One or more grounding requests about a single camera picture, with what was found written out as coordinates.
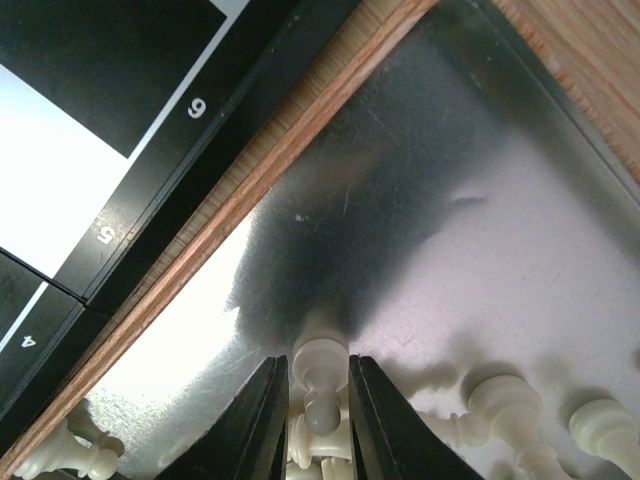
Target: number 6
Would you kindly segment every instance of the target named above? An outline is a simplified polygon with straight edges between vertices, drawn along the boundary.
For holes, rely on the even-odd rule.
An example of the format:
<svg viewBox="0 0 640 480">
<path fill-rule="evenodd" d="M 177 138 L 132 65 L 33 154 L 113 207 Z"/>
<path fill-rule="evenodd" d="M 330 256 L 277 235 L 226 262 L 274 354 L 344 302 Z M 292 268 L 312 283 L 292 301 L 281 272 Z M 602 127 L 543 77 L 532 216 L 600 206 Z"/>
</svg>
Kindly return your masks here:
<svg viewBox="0 0 640 480">
<path fill-rule="evenodd" d="M 100 240 L 105 245 L 109 245 L 113 237 L 116 235 L 116 232 L 111 227 L 102 227 L 100 229 L 100 235 L 98 235 L 98 240 Z"/>
<path fill-rule="evenodd" d="M 207 109 L 207 104 L 201 98 L 194 98 L 193 102 L 191 102 L 191 106 L 187 109 L 189 112 L 189 116 L 191 118 L 200 118 L 205 110 Z"/>
</svg>

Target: black square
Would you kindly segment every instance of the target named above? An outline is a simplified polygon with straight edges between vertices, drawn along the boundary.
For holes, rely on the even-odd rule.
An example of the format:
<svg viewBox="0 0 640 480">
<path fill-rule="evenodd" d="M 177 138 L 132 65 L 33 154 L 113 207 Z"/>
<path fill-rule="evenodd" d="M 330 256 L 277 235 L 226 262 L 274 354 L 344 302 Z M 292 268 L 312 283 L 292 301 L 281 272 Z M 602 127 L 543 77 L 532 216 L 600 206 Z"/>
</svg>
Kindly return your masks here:
<svg viewBox="0 0 640 480">
<path fill-rule="evenodd" d="M 209 0 L 9 0 L 0 63 L 128 157 L 225 18 Z"/>
<path fill-rule="evenodd" d="M 0 340 L 41 283 L 31 271 L 0 252 Z"/>
</svg>

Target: wooden edge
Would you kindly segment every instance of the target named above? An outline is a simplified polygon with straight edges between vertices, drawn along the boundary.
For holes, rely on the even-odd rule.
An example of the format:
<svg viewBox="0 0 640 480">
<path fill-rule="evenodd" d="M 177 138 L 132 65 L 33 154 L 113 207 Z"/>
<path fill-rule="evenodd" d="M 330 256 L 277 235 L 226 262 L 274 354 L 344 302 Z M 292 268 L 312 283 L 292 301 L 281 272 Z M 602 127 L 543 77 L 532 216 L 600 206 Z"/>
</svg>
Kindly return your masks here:
<svg viewBox="0 0 640 480">
<path fill-rule="evenodd" d="M 584 88 L 579 82 L 577 82 L 578 75 L 572 74 L 577 72 L 571 72 L 562 58 L 556 52 L 556 49 L 560 49 L 558 42 L 554 42 L 548 34 L 545 35 L 542 30 L 542 21 L 533 20 L 533 12 L 525 12 L 519 2 L 515 0 L 491 0 L 502 14 L 509 20 L 511 25 L 515 28 L 518 34 L 527 42 L 527 45 L 531 50 L 535 52 L 540 61 L 544 64 L 547 70 L 554 77 L 556 82 L 567 93 L 569 98 L 573 100 L 576 105 L 582 110 L 589 122 L 596 127 L 600 132 L 605 142 L 616 154 L 622 165 L 627 172 L 633 177 L 633 179 L 640 185 L 640 160 L 627 148 L 623 138 L 621 138 L 620 132 L 616 125 L 613 124 L 603 112 L 596 107 L 597 99 L 590 98 L 585 94 Z M 585 10 L 590 10 L 591 7 L 585 4 Z M 608 19 L 602 19 L 603 24 L 606 24 Z M 615 28 L 615 24 L 609 25 L 611 28 Z M 573 35 L 587 34 L 587 31 L 581 31 L 574 28 L 574 31 L 570 32 Z M 609 108 L 615 108 L 615 105 L 608 105 Z"/>
<path fill-rule="evenodd" d="M 0 472 L 4 472 L 0 478 L 10 479 L 38 444 L 151 325 L 375 67 L 436 3 L 437 0 L 404 0 L 382 21 L 357 54 L 249 173 L 71 382 L 0 459 Z"/>
</svg>

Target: metal surface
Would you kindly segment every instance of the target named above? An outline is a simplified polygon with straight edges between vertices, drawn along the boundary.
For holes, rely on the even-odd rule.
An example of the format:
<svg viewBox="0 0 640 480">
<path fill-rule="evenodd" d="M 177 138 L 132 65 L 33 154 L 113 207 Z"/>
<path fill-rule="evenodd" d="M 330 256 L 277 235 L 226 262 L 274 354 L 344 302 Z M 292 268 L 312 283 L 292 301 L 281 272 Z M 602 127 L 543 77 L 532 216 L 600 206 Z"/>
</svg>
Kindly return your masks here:
<svg viewBox="0 0 640 480">
<path fill-rule="evenodd" d="M 93 389 L 122 474 L 193 443 L 310 312 L 422 410 L 519 372 L 565 468 L 600 471 L 567 416 L 612 395 L 640 417 L 640 197 L 486 8 L 432 10 Z M 509 478 L 503 444 L 462 454 Z"/>
</svg>

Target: chess piece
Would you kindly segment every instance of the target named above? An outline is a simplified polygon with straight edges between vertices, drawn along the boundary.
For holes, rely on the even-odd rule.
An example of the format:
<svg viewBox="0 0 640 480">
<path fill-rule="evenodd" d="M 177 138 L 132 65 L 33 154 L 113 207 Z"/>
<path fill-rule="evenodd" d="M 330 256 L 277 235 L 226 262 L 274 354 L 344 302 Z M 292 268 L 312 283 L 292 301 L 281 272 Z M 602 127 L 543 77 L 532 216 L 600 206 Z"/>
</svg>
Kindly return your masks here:
<svg viewBox="0 0 640 480">
<path fill-rule="evenodd" d="M 307 469 L 302 469 L 297 463 L 287 463 L 285 480 L 323 480 L 320 467 L 313 463 Z"/>
<path fill-rule="evenodd" d="M 67 415 L 67 428 L 77 437 L 84 438 L 91 444 L 97 444 L 102 449 L 115 452 L 118 457 L 124 453 L 124 443 L 116 437 L 103 432 L 91 418 L 87 410 L 86 400 L 81 401 Z"/>
<path fill-rule="evenodd" d="M 323 480 L 353 480 L 353 466 L 343 458 L 325 458 L 320 466 Z"/>
<path fill-rule="evenodd" d="M 569 432 L 586 453 L 608 460 L 632 480 L 640 480 L 640 425 L 615 400 L 583 405 L 571 416 Z"/>
<path fill-rule="evenodd" d="M 571 480 L 556 451 L 540 438 L 543 409 L 538 392 L 511 375 L 484 381 L 469 399 L 469 412 L 483 417 L 491 436 L 513 448 L 518 466 L 531 480 Z"/>
<path fill-rule="evenodd" d="M 33 480 L 43 472 L 64 468 L 77 470 L 78 477 L 107 480 L 116 472 L 118 463 L 118 455 L 111 450 L 101 450 L 96 444 L 90 448 L 80 445 L 64 419 L 16 470 L 15 475 Z"/>
<path fill-rule="evenodd" d="M 309 468 L 313 457 L 338 457 L 351 460 L 351 428 L 349 420 L 340 422 L 340 426 L 331 434 L 314 434 L 299 415 L 289 420 L 289 442 L 287 458 L 293 460 L 302 469 Z"/>
<path fill-rule="evenodd" d="M 303 343 L 293 358 L 293 378 L 302 387 L 304 420 L 316 435 L 331 435 L 340 425 L 340 392 L 348 382 L 349 351 L 330 338 Z"/>
</svg>

